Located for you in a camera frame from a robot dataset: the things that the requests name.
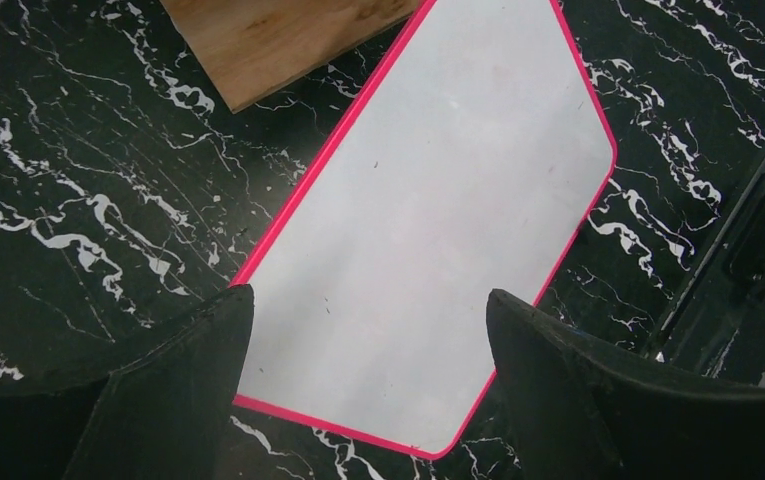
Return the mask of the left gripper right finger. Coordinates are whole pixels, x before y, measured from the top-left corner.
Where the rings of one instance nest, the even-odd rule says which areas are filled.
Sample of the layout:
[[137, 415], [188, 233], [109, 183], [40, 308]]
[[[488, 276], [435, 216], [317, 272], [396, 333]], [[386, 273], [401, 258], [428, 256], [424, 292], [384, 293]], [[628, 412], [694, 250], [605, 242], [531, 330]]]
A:
[[645, 359], [502, 289], [486, 327], [528, 479], [765, 479], [765, 388]]

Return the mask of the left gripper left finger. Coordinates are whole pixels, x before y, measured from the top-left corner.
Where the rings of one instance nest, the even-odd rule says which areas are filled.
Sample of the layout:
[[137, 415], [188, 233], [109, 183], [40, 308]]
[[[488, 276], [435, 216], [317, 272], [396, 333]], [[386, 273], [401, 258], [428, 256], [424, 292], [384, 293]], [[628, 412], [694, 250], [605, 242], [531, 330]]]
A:
[[0, 479], [209, 479], [254, 291], [226, 289], [111, 349], [0, 381]]

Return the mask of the pink framed whiteboard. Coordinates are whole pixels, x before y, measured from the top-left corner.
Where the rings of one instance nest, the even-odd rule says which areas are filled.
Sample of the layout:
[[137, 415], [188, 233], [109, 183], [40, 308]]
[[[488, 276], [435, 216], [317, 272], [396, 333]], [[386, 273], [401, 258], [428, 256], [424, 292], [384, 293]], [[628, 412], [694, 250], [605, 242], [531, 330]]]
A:
[[494, 376], [490, 292], [543, 296], [616, 159], [558, 2], [424, 2], [236, 275], [235, 404], [445, 455]]

